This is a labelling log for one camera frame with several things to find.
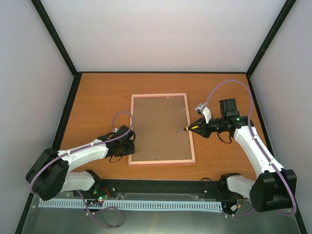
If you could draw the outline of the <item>yellow black flathead screwdriver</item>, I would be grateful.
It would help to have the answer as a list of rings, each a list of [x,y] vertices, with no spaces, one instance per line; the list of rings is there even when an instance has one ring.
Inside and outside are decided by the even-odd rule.
[[[184,129],[182,129],[182,130],[176,131],[176,133],[179,133],[179,132],[182,132],[182,131],[190,131],[190,130],[197,129],[197,128],[198,128],[198,125],[196,125],[196,126],[187,126]]]

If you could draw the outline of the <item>pink picture frame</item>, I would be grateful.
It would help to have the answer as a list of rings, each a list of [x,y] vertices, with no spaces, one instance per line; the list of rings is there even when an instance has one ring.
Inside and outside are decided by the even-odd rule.
[[[135,153],[130,165],[194,163],[192,133],[186,93],[134,94],[131,120],[136,134]]]

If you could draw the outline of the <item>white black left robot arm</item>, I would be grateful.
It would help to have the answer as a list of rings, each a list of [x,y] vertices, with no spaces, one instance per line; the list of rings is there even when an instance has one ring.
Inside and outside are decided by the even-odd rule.
[[[25,176],[31,193],[39,195],[44,201],[59,193],[76,190],[97,196],[101,192],[101,178],[93,170],[74,172],[74,169],[91,161],[133,154],[135,138],[134,131],[123,125],[73,149],[44,150]]]

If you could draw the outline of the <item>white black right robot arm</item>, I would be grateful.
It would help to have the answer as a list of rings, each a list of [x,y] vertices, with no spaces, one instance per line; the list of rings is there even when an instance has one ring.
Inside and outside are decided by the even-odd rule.
[[[296,174],[286,170],[270,153],[257,134],[249,116],[241,116],[236,100],[224,99],[219,102],[220,118],[213,118],[204,104],[195,111],[200,119],[185,128],[186,131],[209,138],[212,133],[229,133],[229,140],[235,140],[248,157],[256,174],[256,180],[245,178],[239,173],[222,175],[221,184],[230,192],[250,200],[253,208],[261,213],[291,208],[296,212],[294,198]]]

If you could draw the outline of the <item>black aluminium mounting rail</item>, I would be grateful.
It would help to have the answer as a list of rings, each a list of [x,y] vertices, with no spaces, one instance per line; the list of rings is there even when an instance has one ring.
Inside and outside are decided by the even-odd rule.
[[[296,175],[291,175],[288,171],[281,171],[285,181],[287,182],[292,194],[295,193]],[[226,179],[223,175],[219,181],[152,181],[152,180],[111,180],[111,179],[96,179],[94,185],[86,191],[78,188],[65,189],[66,192],[74,193],[78,196],[77,190],[81,190],[82,195],[87,199],[95,199],[108,195],[115,198],[116,194],[184,194],[198,195],[205,199],[215,200],[233,200],[234,195],[244,196],[239,192],[232,192],[227,186]],[[37,193],[42,200],[50,200],[61,193],[62,184],[65,180],[56,180],[56,182],[42,182],[37,179],[32,187],[33,192]],[[275,197],[282,199],[290,198],[281,178],[277,173],[269,175],[269,173],[261,174],[254,184],[253,189],[255,195],[260,198],[268,198],[273,201]]]

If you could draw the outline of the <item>black right frame post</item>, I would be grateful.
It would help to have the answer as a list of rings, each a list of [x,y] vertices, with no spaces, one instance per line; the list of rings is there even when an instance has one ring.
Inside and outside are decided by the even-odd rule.
[[[284,5],[282,6],[280,12],[278,13],[274,23],[272,24],[269,32],[267,33],[265,39],[263,40],[261,46],[259,47],[254,59],[252,60],[246,72],[247,79],[250,79],[253,73],[255,72],[258,64],[262,60],[263,56],[265,55],[270,44],[272,43],[273,39],[275,38],[276,34],[278,33],[284,21],[286,20],[288,14],[292,10],[295,3],[296,3],[296,0],[285,1]]]

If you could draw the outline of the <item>black frame post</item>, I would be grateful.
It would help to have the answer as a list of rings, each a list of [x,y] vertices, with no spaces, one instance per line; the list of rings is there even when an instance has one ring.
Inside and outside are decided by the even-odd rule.
[[[78,74],[78,71],[76,70],[61,38],[59,37],[59,34],[53,25],[44,5],[40,0],[31,0],[32,5],[34,6],[36,12],[38,13],[41,21],[43,22],[45,28],[47,29],[50,37],[52,38],[54,44],[56,45],[58,51],[60,52],[64,62],[66,63],[69,71],[71,74],[75,77]]]
[[[250,79],[253,73],[255,72],[258,64],[262,60],[263,56],[265,55],[270,44],[272,43],[273,39],[275,38],[276,34],[278,33],[284,21],[286,20],[288,14],[292,10],[295,3],[296,3],[296,0],[285,1],[284,5],[282,6],[280,12],[278,13],[274,23],[272,24],[269,32],[267,33],[265,39],[263,40],[261,46],[259,47],[254,59],[252,60],[246,72],[247,79]]]

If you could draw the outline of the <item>black left frame post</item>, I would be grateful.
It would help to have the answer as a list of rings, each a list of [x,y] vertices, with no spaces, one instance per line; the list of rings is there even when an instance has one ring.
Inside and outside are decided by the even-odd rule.
[[[34,6],[36,12],[38,13],[41,21],[43,22],[45,28],[47,29],[50,37],[52,38],[54,44],[56,45],[58,51],[60,52],[64,62],[66,63],[69,71],[71,74],[75,77],[78,74],[78,71],[76,70],[61,38],[59,37],[59,34],[53,25],[44,5],[40,0],[31,0],[32,5]]]

